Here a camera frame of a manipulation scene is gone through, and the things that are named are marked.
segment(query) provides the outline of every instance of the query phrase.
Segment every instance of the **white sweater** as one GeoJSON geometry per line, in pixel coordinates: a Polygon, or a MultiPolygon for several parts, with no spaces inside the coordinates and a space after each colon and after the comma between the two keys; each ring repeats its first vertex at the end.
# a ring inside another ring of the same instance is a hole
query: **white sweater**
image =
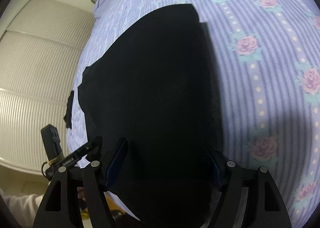
{"type": "Polygon", "coordinates": [[[23,228],[32,228],[43,195],[7,196],[1,189],[0,194],[20,226],[23,228]]]}

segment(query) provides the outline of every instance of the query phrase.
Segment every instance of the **mattress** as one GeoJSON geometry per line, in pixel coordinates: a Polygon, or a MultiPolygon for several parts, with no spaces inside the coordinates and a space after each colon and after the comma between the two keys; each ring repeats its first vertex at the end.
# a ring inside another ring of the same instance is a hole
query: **mattress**
{"type": "Polygon", "coordinates": [[[74,78],[69,149],[87,142],[77,100],[85,67],[139,18],[179,3],[193,4],[209,27],[220,68],[224,154],[242,167],[267,167],[292,226],[302,227],[320,202],[320,11],[313,0],[98,0],[74,78]]]}
{"type": "Polygon", "coordinates": [[[53,0],[31,0],[0,41],[0,164],[41,174],[47,161],[40,130],[58,128],[74,73],[94,23],[92,14],[53,0]]]}

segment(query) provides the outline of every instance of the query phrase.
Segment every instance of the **black cable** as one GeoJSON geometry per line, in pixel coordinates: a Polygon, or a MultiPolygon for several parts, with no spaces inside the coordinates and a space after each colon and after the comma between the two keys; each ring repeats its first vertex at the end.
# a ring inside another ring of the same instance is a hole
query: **black cable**
{"type": "Polygon", "coordinates": [[[43,167],[44,167],[45,164],[47,164],[47,162],[43,162],[43,164],[41,166],[41,173],[46,179],[48,179],[47,176],[43,173],[43,167]]]}

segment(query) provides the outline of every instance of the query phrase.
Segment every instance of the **bed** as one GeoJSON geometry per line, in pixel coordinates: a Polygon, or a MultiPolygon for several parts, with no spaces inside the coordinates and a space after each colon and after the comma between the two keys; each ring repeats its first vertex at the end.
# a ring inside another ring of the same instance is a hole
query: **bed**
{"type": "Polygon", "coordinates": [[[242,167],[267,167],[292,226],[302,227],[320,202],[320,11],[314,0],[97,0],[74,77],[69,150],[87,142],[77,98],[85,67],[142,16],[183,3],[208,23],[216,52],[224,154],[242,167]]]}

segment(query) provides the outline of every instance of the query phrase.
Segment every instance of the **white sleeve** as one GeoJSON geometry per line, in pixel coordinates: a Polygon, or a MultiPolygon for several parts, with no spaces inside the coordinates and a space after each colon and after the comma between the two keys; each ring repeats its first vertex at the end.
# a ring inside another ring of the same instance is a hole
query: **white sleeve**
{"type": "Polygon", "coordinates": [[[43,195],[6,196],[1,189],[0,194],[18,224],[23,228],[32,228],[43,195]]]}

